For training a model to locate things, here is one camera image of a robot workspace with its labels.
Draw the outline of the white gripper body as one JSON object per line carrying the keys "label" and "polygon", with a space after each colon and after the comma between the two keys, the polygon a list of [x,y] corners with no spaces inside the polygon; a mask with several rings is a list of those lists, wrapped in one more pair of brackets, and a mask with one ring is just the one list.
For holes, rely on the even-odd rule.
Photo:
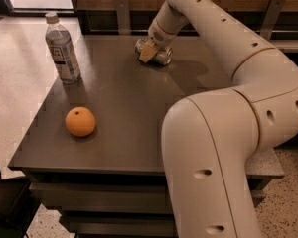
{"label": "white gripper body", "polygon": [[171,44],[171,42],[175,39],[174,34],[169,34],[165,32],[154,20],[149,29],[148,29],[148,37],[152,40],[159,48],[165,48]]}

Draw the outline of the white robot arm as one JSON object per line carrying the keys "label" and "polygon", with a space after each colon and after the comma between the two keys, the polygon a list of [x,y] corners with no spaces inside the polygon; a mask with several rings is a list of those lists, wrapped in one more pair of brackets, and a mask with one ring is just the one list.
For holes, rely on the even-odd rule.
{"label": "white robot arm", "polygon": [[162,159],[179,238],[262,238],[246,160],[298,134],[298,66],[213,0],[165,0],[140,58],[192,25],[231,80],[167,112]]}

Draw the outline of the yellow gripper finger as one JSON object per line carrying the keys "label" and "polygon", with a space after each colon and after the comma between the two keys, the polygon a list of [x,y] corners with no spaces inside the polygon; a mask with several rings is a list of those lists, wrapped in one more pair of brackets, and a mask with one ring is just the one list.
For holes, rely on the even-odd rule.
{"label": "yellow gripper finger", "polygon": [[140,43],[141,52],[140,52],[140,60],[147,63],[151,58],[153,58],[157,52],[159,51],[159,48],[152,40],[145,40],[142,39]]}

